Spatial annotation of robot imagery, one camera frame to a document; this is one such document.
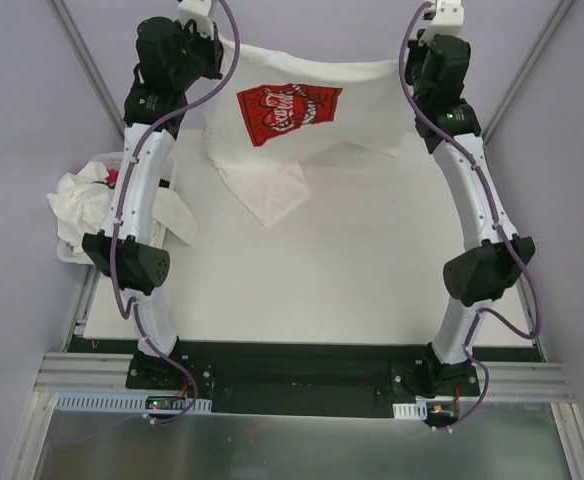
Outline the white red-print t-shirt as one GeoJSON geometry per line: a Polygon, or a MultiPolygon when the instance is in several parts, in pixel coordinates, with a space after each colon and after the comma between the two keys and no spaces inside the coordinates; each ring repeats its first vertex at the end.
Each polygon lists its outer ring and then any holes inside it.
{"type": "Polygon", "coordinates": [[[231,78],[203,109],[204,145],[227,189],[264,226],[305,203],[301,167],[350,143],[397,154],[413,114],[395,60],[326,63],[224,40],[231,78]]]}

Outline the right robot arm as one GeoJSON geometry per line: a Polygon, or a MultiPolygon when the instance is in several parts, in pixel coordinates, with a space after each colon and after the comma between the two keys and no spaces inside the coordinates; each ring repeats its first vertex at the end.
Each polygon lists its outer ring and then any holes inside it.
{"type": "Polygon", "coordinates": [[[464,99],[471,47],[451,35],[406,42],[401,68],[416,130],[444,175],[463,235],[462,254],[443,267],[450,296],[439,332],[430,344],[435,362],[422,369],[424,387],[445,394],[458,381],[453,365],[466,363],[488,309],[519,280],[536,252],[508,218],[485,161],[481,127],[464,99]]]}

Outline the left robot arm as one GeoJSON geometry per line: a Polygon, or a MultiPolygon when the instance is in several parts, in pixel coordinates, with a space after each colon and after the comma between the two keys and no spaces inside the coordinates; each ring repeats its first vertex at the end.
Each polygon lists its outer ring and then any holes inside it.
{"type": "Polygon", "coordinates": [[[82,248],[109,277],[122,316],[134,319],[139,351],[156,357],[149,377],[171,389],[184,367],[170,356],[178,340],[162,291],[170,256],[150,244],[152,213],[188,104],[185,93],[201,78],[222,79],[223,46],[213,22],[153,17],[139,24],[136,51],[113,197],[98,231],[84,234],[82,248]]]}

